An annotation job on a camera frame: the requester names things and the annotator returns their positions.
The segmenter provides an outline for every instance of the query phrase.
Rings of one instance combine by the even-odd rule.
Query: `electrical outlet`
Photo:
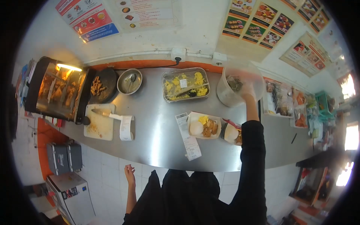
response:
[[[224,67],[226,65],[226,61],[226,54],[214,52],[214,54],[212,55],[211,64],[214,66]]]
[[[173,48],[171,50],[171,60],[172,61],[176,61],[175,57],[180,57],[181,60],[180,62],[185,62],[185,57],[186,57],[186,49],[183,48]]]

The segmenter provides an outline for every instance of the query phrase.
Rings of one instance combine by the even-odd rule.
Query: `window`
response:
[[[346,128],[345,136],[345,150],[356,150],[359,146],[359,125],[356,121],[355,123],[350,123]]]
[[[344,95],[344,99],[348,99],[356,94],[354,81],[351,74],[349,74],[347,77],[341,78],[340,80],[338,80],[338,82],[342,88],[342,94]]]
[[[336,181],[336,186],[345,186],[347,182],[349,181],[352,167],[354,166],[354,162],[351,162],[346,164],[345,170],[342,171],[342,173],[338,176],[338,179]]]

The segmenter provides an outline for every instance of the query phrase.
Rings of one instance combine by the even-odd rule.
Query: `scrambled egg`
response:
[[[205,87],[201,87],[201,88],[199,88],[198,90],[197,90],[197,96],[203,96],[203,95],[206,95],[206,93],[207,93],[207,88],[205,88]]]
[[[169,83],[168,81],[165,82],[165,86],[167,91],[170,91],[170,89],[172,88],[172,84]]]
[[[204,96],[207,93],[206,87],[200,87],[196,88],[198,85],[204,84],[204,78],[203,75],[200,72],[196,72],[193,77],[187,77],[184,73],[174,77],[171,81],[165,81],[165,88],[167,91],[167,95],[172,95],[176,93],[181,92],[181,86],[180,86],[180,79],[186,79],[187,85],[190,86],[192,83],[195,85],[195,88],[190,91],[190,93],[196,93],[196,96]],[[180,99],[186,99],[191,98],[188,94],[176,97],[172,96],[168,98],[170,101],[180,100]]]
[[[180,84],[179,77],[175,77],[175,78],[172,80],[172,83],[175,84],[175,85],[179,85],[179,84]]]
[[[207,117],[207,116],[201,116],[201,117],[199,118],[199,122],[200,122],[202,125],[206,124],[207,121],[209,121],[209,117]]]
[[[194,84],[203,85],[204,78],[202,77],[202,74],[200,72],[196,72],[194,75],[195,75],[195,83]]]
[[[175,88],[175,93],[178,93],[178,92],[180,92],[180,90],[181,90],[181,87],[180,87],[180,85],[177,85],[177,86],[176,86],[176,88]]]

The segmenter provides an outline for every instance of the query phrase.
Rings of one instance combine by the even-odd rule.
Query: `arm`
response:
[[[251,94],[243,94],[247,122],[242,125],[242,162],[238,191],[231,206],[248,217],[253,224],[266,224],[265,205],[265,141],[256,102]]]
[[[135,193],[135,176],[134,176],[134,167],[126,165],[124,168],[127,182],[129,183],[129,188],[127,190],[127,204],[126,204],[126,213],[131,213],[132,209],[136,204],[136,193]]]
[[[246,103],[246,121],[260,121],[254,97],[251,94],[244,94],[242,98],[245,100]]]

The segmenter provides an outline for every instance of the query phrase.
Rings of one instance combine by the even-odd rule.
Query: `food warmer display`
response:
[[[96,71],[42,57],[29,84],[25,110],[76,124],[86,123],[85,109]]]

